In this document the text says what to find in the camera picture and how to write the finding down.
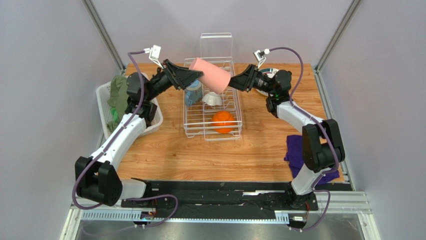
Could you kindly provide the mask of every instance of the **white bowl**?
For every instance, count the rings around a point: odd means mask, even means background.
[[[220,95],[209,92],[202,97],[202,101],[205,102],[209,106],[220,106],[222,105],[222,98]]]

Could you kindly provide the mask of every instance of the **purple cloth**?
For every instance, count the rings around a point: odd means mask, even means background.
[[[291,174],[295,178],[301,170],[304,162],[302,156],[302,136],[290,135],[287,136],[287,154],[284,157],[284,161],[288,161],[290,166]],[[339,177],[339,171],[327,173],[319,180],[318,185],[326,184],[333,179]]]

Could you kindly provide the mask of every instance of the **bright green cloth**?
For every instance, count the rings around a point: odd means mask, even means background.
[[[111,92],[109,95],[108,101],[106,101],[110,106],[110,112],[113,117],[113,121],[108,122],[107,126],[111,132],[118,127],[120,121],[122,120],[125,110],[128,106],[127,99],[127,78],[121,75],[116,75],[111,81]]]

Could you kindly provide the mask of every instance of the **white wall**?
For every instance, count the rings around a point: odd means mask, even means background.
[[[81,0],[0,2],[1,239],[58,239],[118,69]]]
[[[426,2],[364,0],[322,73],[383,240],[425,239]]]
[[[200,56],[201,33],[231,32],[237,63],[254,63],[258,49],[291,47],[317,64],[351,0],[93,0],[120,57],[160,45],[160,60]],[[298,63],[270,54],[269,63]],[[138,56],[149,63],[147,55]]]

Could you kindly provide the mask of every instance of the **gray floor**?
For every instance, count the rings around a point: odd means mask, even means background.
[[[307,226],[319,218],[310,215]],[[126,221],[84,221],[81,226],[90,234],[108,234],[132,226]],[[315,229],[303,233],[288,230],[277,224],[244,223],[164,223],[141,229],[131,228],[118,234],[93,237],[80,232],[80,240],[363,240],[360,222],[356,214],[327,214]]]

